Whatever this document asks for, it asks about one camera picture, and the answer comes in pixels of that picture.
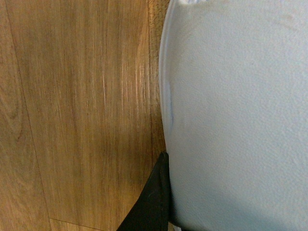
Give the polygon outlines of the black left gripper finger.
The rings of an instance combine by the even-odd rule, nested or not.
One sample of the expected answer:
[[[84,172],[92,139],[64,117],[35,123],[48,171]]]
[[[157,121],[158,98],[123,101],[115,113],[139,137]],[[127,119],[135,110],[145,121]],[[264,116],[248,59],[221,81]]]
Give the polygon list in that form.
[[[169,156],[162,152],[119,231],[167,231],[170,209]]]

